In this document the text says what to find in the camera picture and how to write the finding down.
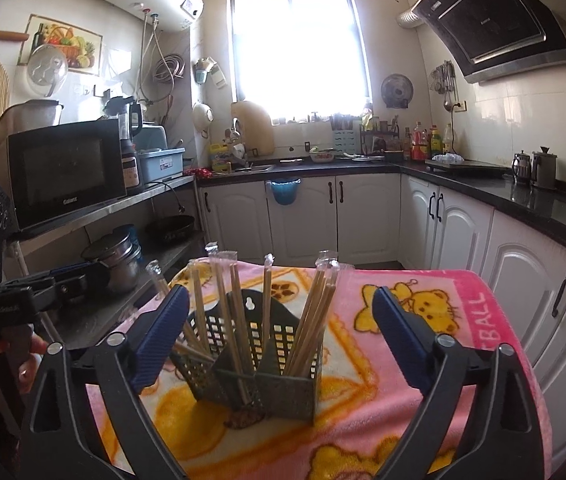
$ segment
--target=electric kettle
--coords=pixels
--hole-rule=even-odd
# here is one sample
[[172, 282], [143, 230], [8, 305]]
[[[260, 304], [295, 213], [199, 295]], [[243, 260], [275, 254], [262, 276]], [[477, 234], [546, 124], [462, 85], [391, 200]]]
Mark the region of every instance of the electric kettle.
[[532, 185], [541, 189], [556, 188], [556, 155], [541, 146], [540, 152], [532, 152]]

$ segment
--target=dish rack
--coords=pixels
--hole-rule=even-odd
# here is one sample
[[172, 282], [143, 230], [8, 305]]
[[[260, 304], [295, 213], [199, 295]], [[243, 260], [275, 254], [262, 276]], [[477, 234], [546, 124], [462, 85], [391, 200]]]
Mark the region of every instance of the dish rack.
[[[241, 295], [255, 372], [241, 375], [233, 370], [231, 355], [225, 344], [227, 324], [220, 315], [218, 304], [205, 311], [206, 335], [214, 362], [176, 352], [170, 354], [170, 359], [197, 400], [210, 400], [234, 411], [249, 406], [264, 415], [312, 422], [318, 400], [323, 342], [320, 341], [317, 346], [306, 378], [281, 376], [299, 320], [282, 303], [271, 298], [270, 340], [264, 348], [261, 337], [263, 294], [257, 290], [242, 289]], [[227, 300], [231, 303], [231, 293], [227, 294]], [[196, 333], [194, 313], [189, 314], [188, 322]], [[249, 397], [248, 404], [243, 402], [240, 381]]]

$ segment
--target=power outlet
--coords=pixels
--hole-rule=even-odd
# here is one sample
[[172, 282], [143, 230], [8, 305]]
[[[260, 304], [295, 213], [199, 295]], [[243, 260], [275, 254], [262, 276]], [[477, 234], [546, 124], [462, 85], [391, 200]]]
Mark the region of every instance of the power outlet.
[[455, 112], [466, 112], [467, 111], [467, 101], [460, 101], [454, 105], [453, 110]]

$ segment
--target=microwave oven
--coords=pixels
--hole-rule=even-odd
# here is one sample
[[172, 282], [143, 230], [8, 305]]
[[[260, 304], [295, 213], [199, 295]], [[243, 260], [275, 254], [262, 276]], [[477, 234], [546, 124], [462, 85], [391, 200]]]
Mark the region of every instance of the microwave oven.
[[19, 230], [126, 195], [117, 120], [19, 132], [0, 145], [0, 186]]

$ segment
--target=fruit painting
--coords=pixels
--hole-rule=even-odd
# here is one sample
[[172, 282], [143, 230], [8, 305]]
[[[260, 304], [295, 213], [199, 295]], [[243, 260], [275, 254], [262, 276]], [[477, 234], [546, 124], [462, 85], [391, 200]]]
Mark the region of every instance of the fruit painting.
[[30, 35], [19, 54], [19, 64], [28, 63], [30, 54], [42, 44], [53, 44], [68, 59], [72, 72], [99, 74], [103, 37], [69, 23], [31, 14], [25, 31]]

